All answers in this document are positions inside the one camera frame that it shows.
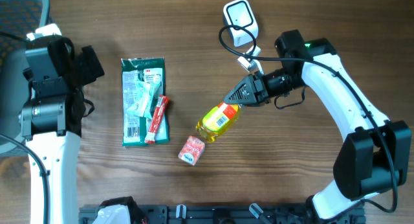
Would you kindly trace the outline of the yellow dish soap bottle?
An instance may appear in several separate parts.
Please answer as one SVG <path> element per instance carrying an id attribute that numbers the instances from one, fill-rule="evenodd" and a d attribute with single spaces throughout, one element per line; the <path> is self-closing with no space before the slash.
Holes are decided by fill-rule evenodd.
<path id="1" fill-rule="evenodd" d="M 221 102 L 198 121 L 195 129 L 208 142 L 215 142 L 235 124 L 243 109 L 240 104 Z"/>

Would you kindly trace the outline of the green white plastic packet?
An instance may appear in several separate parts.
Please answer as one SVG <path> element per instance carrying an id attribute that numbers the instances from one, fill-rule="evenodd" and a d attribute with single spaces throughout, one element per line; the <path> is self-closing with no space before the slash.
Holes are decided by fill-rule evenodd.
<path id="1" fill-rule="evenodd" d="M 166 94 L 166 69 L 163 58 L 121 60 L 124 147 L 147 146 L 150 129 L 160 95 Z"/>

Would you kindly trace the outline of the red stick sachet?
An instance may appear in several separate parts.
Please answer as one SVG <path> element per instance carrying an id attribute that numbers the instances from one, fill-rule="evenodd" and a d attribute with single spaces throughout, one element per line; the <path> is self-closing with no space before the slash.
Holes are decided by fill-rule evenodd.
<path id="1" fill-rule="evenodd" d="M 147 132 L 147 135 L 145 137 L 146 144 L 155 143 L 155 135 L 158 133 L 158 130 L 162 122 L 162 118 L 164 116 L 168 102 L 169 102 L 168 96 L 160 95 L 158 97 L 158 101 L 155 107 L 153 118 L 152 118 L 149 130 Z"/>

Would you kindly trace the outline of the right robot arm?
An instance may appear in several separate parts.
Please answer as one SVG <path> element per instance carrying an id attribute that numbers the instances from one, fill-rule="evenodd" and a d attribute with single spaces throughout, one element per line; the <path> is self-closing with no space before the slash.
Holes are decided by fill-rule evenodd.
<path id="1" fill-rule="evenodd" d="M 261 106 L 276 102 L 295 89 L 312 89 L 334 119 L 343 139 L 333 166 L 333 180 L 310 196 L 298 220 L 330 223 L 352 209 L 373 204 L 378 194 L 391 192 L 397 206 L 398 188 L 407 179 L 411 130 L 393 122 L 365 97 L 347 74 L 331 43 L 324 38 L 305 41 L 298 30 L 275 41 L 272 73 L 244 77 L 225 97 L 226 104 Z"/>

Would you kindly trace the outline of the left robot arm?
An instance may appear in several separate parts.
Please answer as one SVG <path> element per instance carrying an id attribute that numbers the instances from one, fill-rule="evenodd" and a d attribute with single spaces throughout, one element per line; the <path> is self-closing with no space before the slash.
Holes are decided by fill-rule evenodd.
<path id="1" fill-rule="evenodd" d="M 77 223 L 82 119 L 92 113 L 83 87 L 105 73 L 91 46 L 76 54 L 72 41 L 54 23 L 27 38 L 23 75 L 30 94 L 19 122 L 31 163 L 30 221 Z"/>

